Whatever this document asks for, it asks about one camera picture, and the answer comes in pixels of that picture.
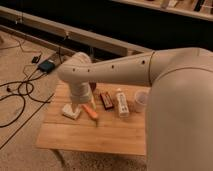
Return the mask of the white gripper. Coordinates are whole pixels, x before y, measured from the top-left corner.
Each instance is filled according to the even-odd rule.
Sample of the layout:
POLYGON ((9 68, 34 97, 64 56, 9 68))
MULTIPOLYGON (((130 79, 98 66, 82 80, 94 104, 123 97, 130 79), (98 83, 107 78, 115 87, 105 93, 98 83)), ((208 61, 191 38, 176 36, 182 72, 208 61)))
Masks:
POLYGON ((92 98, 92 91, 88 83, 71 84, 69 88, 71 101, 76 104, 87 103, 92 98))

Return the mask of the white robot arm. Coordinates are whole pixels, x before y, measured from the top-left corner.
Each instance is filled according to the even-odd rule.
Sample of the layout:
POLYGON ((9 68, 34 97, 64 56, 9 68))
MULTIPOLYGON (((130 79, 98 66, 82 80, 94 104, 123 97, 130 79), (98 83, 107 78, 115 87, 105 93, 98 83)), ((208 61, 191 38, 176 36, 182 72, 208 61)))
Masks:
POLYGON ((147 170, 213 171, 213 52, 169 49, 97 63, 78 52, 58 75, 77 103, 91 99, 90 83, 148 86, 147 170))

